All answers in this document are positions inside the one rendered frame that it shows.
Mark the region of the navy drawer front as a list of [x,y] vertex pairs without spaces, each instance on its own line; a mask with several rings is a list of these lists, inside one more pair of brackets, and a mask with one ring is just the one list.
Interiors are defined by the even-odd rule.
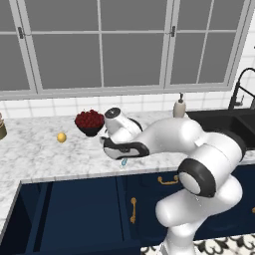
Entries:
[[151,188],[158,190],[178,190],[181,184],[175,171],[133,174],[126,177],[127,189]]

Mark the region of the black bowl of red fruit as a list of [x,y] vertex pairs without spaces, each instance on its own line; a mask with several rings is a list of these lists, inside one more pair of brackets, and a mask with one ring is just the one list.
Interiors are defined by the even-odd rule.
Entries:
[[86,136],[96,136],[105,124],[104,116],[94,110],[82,111],[75,118],[77,128]]

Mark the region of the wide navy cupboard door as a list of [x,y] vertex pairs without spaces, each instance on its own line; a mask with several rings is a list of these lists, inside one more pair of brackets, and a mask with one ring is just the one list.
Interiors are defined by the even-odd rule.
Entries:
[[44,186],[26,252],[32,255],[121,255],[124,235],[113,177]]

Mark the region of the white soap dispenser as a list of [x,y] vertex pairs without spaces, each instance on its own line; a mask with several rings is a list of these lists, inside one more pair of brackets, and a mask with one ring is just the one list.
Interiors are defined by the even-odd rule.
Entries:
[[173,116],[175,118],[183,118],[185,115],[186,103],[183,100],[183,93],[179,94],[179,99],[174,103]]

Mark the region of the narrow navy cupboard door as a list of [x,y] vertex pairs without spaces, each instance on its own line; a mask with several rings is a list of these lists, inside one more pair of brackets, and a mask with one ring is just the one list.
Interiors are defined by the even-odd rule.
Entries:
[[167,228],[162,226],[155,216],[156,204],[166,197],[166,193],[148,188],[137,189],[127,193],[127,216],[131,217],[132,204],[130,200],[136,198],[135,224],[129,221],[130,233],[141,246],[157,245],[163,241]]

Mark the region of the grey framed window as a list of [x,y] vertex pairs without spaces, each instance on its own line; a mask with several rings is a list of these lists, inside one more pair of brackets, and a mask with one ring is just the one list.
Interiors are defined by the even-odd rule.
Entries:
[[0,0],[0,99],[228,91],[254,11],[255,0]]

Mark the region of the brown jar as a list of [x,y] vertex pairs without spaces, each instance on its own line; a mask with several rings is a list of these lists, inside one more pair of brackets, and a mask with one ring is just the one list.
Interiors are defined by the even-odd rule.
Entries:
[[3,139],[7,135],[4,120],[2,119],[2,114],[0,113],[0,139]]

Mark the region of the black sink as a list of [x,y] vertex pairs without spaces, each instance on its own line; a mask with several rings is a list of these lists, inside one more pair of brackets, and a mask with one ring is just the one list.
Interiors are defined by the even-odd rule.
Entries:
[[200,123],[206,131],[228,130],[239,135],[249,149],[255,148],[255,128],[246,123],[238,111],[189,111],[191,119]]

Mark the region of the black sink tap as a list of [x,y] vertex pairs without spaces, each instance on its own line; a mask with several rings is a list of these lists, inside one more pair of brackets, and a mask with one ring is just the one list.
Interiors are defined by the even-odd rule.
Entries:
[[248,67],[248,68],[245,68],[239,75],[238,79],[237,79],[237,82],[235,84],[235,87],[234,87],[234,92],[231,96],[231,99],[230,99],[230,102],[229,102],[229,106],[228,106],[228,109],[229,110],[233,110],[235,107],[238,107],[238,106],[242,106],[242,103],[241,102],[238,102],[237,101],[237,94],[238,94],[238,91],[241,90],[243,91],[244,93],[246,93],[247,95],[249,95],[251,98],[252,98],[252,103],[251,103],[251,106],[250,106],[250,109],[251,110],[255,110],[255,95],[252,94],[251,92],[249,92],[247,89],[243,88],[241,86],[241,79],[243,77],[243,75],[247,72],[247,71],[252,71],[255,73],[255,69],[254,68],[251,68],[251,67]]

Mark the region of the navy cupboard under sink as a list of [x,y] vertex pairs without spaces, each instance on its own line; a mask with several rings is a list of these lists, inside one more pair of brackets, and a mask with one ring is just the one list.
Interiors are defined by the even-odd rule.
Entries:
[[238,166],[232,173],[243,189],[241,201],[230,210],[209,217],[198,229],[195,240],[255,233],[255,164]]

